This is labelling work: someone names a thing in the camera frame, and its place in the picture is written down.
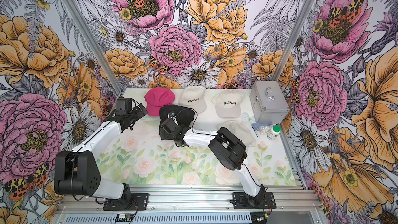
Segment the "pink cap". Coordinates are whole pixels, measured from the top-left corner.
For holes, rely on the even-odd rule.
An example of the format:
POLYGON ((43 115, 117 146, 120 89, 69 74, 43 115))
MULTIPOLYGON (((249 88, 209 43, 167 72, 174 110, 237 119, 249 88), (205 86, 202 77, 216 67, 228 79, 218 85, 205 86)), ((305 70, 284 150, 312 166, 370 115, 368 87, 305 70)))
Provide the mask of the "pink cap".
POLYGON ((145 95, 146 110, 149 116, 159 116, 163 106, 171 105, 175 100, 175 94, 168 88, 157 87, 150 89, 145 95))

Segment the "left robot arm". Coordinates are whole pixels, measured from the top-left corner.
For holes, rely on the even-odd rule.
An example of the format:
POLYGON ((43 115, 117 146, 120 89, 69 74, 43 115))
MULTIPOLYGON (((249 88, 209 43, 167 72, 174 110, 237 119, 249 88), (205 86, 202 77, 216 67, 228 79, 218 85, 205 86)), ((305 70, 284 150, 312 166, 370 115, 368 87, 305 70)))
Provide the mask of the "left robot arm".
POLYGON ((96 159, 109 143, 124 130, 148 114, 143 104, 120 97, 100 127, 70 151, 62 151, 55 159, 54 189, 59 195, 82 195, 107 200, 130 202, 127 184, 103 179, 96 159))

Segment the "white Colorado cap front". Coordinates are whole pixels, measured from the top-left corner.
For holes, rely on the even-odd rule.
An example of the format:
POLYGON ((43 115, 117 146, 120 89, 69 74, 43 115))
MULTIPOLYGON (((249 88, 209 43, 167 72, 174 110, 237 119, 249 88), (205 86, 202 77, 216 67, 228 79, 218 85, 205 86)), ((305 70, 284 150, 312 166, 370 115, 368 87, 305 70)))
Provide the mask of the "white Colorado cap front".
POLYGON ((231 131, 238 139, 240 139, 246 146, 254 147, 255 138, 251 131, 238 121, 227 121, 221 125, 221 127, 227 128, 231 131))

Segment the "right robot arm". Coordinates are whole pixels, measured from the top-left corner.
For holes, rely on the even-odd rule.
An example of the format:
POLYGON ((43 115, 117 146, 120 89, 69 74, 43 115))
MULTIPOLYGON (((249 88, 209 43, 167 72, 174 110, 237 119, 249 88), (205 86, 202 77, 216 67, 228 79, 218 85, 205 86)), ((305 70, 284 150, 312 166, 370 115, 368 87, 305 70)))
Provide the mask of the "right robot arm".
POLYGON ((189 126, 179 125, 173 118, 162 121, 160 129, 176 146, 209 148, 224 168, 238 176, 244 192, 232 194, 230 203, 234 209, 272 208, 265 198, 266 187, 252 175, 245 144, 230 130, 221 127, 216 132, 198 132, 189 126))

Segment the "black cap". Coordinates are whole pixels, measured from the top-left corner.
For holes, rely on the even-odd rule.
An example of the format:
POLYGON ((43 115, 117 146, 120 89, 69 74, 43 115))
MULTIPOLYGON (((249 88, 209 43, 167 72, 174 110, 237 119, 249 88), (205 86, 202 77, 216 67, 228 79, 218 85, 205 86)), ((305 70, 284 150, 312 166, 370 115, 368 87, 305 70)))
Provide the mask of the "black cap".
POLYGON ((191 122, 195 118, 195 112, 191 108, 179 106, 179 105, 165 105, 160 111, 160 123, 164 122, 166 119, 172 117, 178 125, 184 127, 190 127, 191 122))

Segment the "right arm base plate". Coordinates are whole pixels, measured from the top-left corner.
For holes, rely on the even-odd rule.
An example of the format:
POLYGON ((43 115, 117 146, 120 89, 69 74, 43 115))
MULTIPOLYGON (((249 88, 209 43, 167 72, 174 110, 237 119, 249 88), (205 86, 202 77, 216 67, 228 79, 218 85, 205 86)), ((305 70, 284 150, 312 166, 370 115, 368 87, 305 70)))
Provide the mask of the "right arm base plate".
POLYGON ((244 192, 232 193, 230 203, 234 209, 276 209, 276 200, 272 192, 266 192, 263 197, 252 197, 244 192))

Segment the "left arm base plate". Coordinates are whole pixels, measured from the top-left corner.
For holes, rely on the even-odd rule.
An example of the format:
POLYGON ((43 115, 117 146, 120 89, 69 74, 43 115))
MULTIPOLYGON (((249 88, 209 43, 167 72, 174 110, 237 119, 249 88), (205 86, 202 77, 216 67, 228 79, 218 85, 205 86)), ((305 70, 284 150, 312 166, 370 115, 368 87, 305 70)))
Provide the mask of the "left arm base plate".
POLYGON ((104 203, 104 211, 145 211, 150 194, 130 194, 127 199, 107 199, 104 203))

